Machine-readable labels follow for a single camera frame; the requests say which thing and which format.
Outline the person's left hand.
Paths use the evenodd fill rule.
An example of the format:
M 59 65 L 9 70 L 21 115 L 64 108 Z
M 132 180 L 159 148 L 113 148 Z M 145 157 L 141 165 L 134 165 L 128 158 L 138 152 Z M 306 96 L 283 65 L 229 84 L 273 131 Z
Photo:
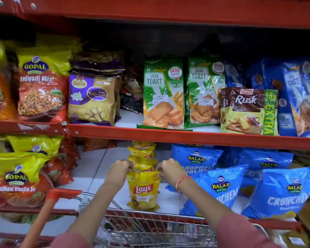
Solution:
M 119 160 L 111 165 L 104 180 L 104 185 L 107 185 L 116 191 L 119 191 L 123 187 L 126 180 L 126 176 L 120 176 L 118 172 L 118 161 Z

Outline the person's right hand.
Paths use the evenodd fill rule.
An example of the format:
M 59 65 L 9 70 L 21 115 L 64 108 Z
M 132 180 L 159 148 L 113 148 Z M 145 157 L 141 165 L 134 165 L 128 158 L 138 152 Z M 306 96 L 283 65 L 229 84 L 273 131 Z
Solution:
M 177 191 L 179 191 L 178 186 L 180 182 L 187 177 L 188 175 L 185 169 L 177 161 L 171 158 L 170 178 L 165 180 L 168 181 Z

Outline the large yellow chips packet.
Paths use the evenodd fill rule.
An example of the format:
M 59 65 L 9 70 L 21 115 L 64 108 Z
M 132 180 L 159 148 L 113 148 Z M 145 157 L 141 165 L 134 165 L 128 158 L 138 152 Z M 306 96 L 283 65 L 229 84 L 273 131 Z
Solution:
M 127 174 L 129 186 L 129 202 L 127 205 L 134 210 L 154 212 L 159 209 L 157 204 L 158 188 L 161 182 L 159 171 L 131 171 Z

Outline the person's right forearm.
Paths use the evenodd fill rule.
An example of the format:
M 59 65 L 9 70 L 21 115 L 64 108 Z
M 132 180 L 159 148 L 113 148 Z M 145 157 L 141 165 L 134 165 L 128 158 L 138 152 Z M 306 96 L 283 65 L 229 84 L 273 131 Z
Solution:
M 235 214 L 230 208 L 203 190 L 192 178 L 183 179 L 178 189 L 199 209 L 213 231 L 217 229 L 223 217 Z

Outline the person's left forearm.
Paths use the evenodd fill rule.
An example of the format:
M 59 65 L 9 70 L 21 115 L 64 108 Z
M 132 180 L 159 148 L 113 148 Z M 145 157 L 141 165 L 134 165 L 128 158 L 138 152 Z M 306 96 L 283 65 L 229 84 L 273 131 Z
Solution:
M 124 182 L 125 179 L 120 182 L 105 181 L 66 233 L 81 236 L 92 245 L 109 205 L 117 192 L 123 187 Z

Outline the small yellow chips packet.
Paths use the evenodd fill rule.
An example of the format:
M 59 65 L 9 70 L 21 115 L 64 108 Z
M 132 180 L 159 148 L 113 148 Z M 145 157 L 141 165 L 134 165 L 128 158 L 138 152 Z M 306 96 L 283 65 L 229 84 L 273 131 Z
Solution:
M 156 147 L 156 143 L 152 141 L 132 141 L 134 148 L 145 149 L 150 147 Z
M 146 148 L 127 147 L 132 156 L 139 158 L 155 158 L 155 146 L 149 146 Z
M 141 158 L 130 155 L 128 160 L 133 163 L 133 169 L 137 172 L 152 172 L 155 171 L 155 166 L 158 160 L 153 158 Z

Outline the red metal shelf rack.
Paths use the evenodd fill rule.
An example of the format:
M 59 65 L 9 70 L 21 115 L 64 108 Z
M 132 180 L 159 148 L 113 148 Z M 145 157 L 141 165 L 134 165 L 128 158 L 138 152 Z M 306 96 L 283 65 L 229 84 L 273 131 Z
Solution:
M 155 21 L 261 28 L 310 29 L 310 0 L 0 0 L 0 13 L 11 14 L 58 30 L 46 18 L 59 19 L 72 32 L 69 18 Z M 71 126 L 86 136 L 125 140 L 217 143 L 226 146 L 310 150 L 310 137 L 271 137 L 174 130 L 128 129 L 104 126 Z

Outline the dark snack packets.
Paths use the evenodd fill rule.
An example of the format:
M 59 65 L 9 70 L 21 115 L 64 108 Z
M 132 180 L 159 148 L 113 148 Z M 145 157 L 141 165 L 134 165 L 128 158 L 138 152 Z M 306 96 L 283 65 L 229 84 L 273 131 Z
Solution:
M 122 78 L 120 105 L 122 108 L 143 114 L 144 72 L 137 65 L 126 67 Z

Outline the green toast packet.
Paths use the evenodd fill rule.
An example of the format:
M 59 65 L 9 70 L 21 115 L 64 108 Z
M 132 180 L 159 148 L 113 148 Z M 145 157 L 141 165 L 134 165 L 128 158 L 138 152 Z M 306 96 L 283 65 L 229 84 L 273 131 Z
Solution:
M 202 53 L 189 56 L 187 66 L 185 128 L 219 125 L 224 62 L 219 55 Z
M 147 58 L 144 64 L 141 129 L 184 130 L 183 59 L 169 55 Z

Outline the purple gold toast packet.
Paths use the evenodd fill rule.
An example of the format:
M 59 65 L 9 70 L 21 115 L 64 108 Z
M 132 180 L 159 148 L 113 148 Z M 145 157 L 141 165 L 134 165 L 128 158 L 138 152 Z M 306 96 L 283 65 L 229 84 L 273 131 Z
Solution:
M 120 117 L 121 84 L 120 76 L 72 71 L 69 76 L 69 122 L 115 126 L 116 119 Z
M 73 56 L 71 71 L 103 76 L 122 75 L 125 71 L 124 60 L 123 50 L 81 51 Z

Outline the pink sleeve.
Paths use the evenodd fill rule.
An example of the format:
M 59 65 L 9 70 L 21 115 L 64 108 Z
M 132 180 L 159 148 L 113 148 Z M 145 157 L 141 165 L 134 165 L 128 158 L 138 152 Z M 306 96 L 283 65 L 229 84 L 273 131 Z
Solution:
M 54 238 L 49 248 L 92 248 L 92 245 L 81 234 L 63 233 Z
M 234 212 L 220 218 L 215 233 L 218 248 L 281 248 L 246 217 Z

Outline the pink right sleeve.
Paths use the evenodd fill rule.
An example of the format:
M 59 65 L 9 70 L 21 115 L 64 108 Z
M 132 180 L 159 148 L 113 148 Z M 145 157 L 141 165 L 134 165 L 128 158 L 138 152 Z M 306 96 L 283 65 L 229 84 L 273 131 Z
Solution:
M 215 233 L 218 248 L 281 248 L 246 217 L 234 212 L 220 218 Z

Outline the green snack packet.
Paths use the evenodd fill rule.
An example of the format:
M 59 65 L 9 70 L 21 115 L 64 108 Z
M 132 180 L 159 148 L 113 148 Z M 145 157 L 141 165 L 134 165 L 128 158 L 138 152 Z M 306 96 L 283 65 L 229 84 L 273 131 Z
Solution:
M 38 214 L 0 212 L 0 217 L 14 224 L 33 224 Z

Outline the yellow red snack mix packet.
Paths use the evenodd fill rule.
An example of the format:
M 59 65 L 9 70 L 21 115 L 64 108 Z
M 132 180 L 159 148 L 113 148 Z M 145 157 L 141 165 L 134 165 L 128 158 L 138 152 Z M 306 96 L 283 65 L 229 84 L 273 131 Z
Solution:
M 67 123 L 66 99 L 71 56 L 68 46 L 17 50 L 20 121 Z

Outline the blue toast packet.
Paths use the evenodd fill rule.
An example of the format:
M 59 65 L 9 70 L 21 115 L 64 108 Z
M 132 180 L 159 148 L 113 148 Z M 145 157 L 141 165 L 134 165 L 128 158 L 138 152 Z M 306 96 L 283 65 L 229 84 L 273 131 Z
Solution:
M 224 61 L 226 87 L 247 87 L 247 79 L 242 63 Z
M 253 88 L 278 90 L 280 136 L 310 136 L 310 56 L 263 58 L 249 66 L 246 76 Z

